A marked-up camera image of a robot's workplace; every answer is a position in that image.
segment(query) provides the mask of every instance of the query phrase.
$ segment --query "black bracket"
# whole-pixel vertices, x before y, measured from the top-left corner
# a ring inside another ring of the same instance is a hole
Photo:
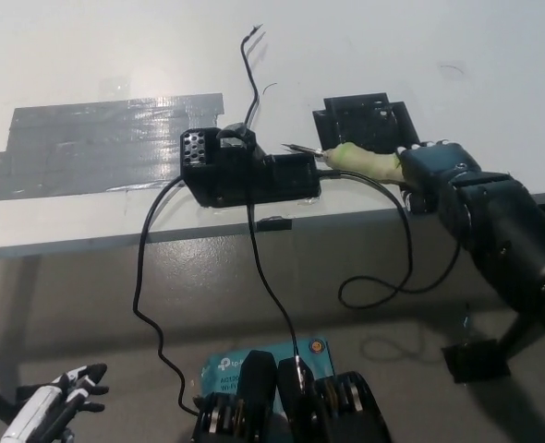
[[[455,383],[509,377],[507,359],[511,351],[533,326],[535,319],[519,314],[500,340],[473,341],[442,349],[447,368]]]

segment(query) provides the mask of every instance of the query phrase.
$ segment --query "white robotic hand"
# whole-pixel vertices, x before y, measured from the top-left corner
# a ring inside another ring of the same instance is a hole
[[[51,443],[61,440],[73,443],[74,434],[67,428],[81,411],[99,413],[100,403],[88,401],[90,395],[103,395],[107,387],[97,386],[105,364],[82,366],[66,372],[53,382],[18,389],[18,399],[24,401],[1,443]]]

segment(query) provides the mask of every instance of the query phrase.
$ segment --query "blue router label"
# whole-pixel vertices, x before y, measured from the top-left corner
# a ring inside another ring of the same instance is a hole
[[[323,337],[298,340],[297,348],[299,348],[301,359],[309,366],[316,379],[334,375],[332,359],[328,352],[328,344]],[[293,344],[291,341],[270,346],[259,346],[253,349],[271,353],[277,364],[281,360],[293,356]],[[202,395],[206,396],[212,392],[229,392],[235,394],[240,367],[251,350],[242,349],[212,355],[207,364],[202,368],[200,374]],[[283,412],[278,391],[274,400],[273,410],[275,413]]]

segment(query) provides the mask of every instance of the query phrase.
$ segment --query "black 3d printed mount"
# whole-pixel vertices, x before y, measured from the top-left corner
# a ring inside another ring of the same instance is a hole
[[[189,129],[180,136],[180,171],[203,207],[224,208],[314,198],[320,178],[313,155],[265,155],[243,124]]]

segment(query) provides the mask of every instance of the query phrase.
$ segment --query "white table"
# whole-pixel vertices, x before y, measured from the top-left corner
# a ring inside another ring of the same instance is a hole
[[[545,0],[0,1],[0,151],[17,107],[221,92],[219,125],[262,97],[260,144],[316,146],[325,97],[387,92],[422,139],[462,143],[485,170],[510,172],[545,201]],[[117,86],[128,83],[128,88]],[[0,201],[0,257],[132,245],[157,191]],[[356,183],[324,183],[320,201],[258,206],[294,226],[394,214]],[[152,241],[246,231],[244,208],[200,208],[187,189]]]

